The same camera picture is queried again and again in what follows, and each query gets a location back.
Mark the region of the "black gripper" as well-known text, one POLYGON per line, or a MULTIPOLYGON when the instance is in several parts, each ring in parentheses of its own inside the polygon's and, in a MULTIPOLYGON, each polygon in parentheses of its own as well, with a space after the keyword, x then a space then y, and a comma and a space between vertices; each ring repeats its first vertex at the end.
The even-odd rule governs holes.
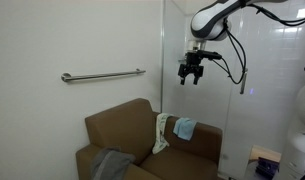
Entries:
POLYGON ((189 74, 194 75, 193 84, 197 85, 200 77, 203 76, 204 67, 200 65, 201 58, 192 52, 187 52, 185 54, 185 64, 181 64, 179 67, 178 75, 180 76, 180 84, 185 85, 185 78, 189 74))

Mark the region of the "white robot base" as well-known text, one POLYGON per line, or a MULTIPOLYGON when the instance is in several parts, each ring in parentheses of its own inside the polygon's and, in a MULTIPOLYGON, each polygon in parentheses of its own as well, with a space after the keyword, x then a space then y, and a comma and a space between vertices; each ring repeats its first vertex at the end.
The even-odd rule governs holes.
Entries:
POLYGON ((299 90, 275 180, 305 180, 305 85, 299 90))

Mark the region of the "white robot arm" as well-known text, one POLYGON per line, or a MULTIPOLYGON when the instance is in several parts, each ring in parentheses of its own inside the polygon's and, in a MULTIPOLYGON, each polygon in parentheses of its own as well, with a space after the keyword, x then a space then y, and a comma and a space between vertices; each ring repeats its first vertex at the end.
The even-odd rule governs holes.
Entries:
MULTIPOLYGON (((267 15, 272 20, 276 20, 281 23, 287 23, 286 20, 279 19, 276 15, 266 10, 265 8, 255 5, 255 2, 263 1, 274 2, 274 0, 216 0, 210 6, 207 6, 196 12, 191 20, 191 33, 201 42, 206 40, 220 41, 228 37, 232 43, 232 46, 235 46, 234 41, 238 43, 243 53, 243 59, 240 59, 242 68, 242 75, 240 79, 235 81, 230 73, 228 65, 223 67, 223 70, 228 74, 228 77, 234 84, 240 84, 244 78, 246 70, 246 54, 243 46, 231 34, 229 30, 228 16, 241 8, 249 6, 256 8, 259 12, 267 15)), ((214 62, 217 60, 222 60, 225 62, 224 58, 216 52, 209 52, 205 50, 192 50, 191 52, 187 52, 186 63, 181 64, 178 71, 178 75, 181 78, 181 84, 185 83, 185 78, 189 74, 194 75, 193 83, 198 83, 199 78, 203 75, 204 67, 201 66, 200 63, 204 58, 214 62)))

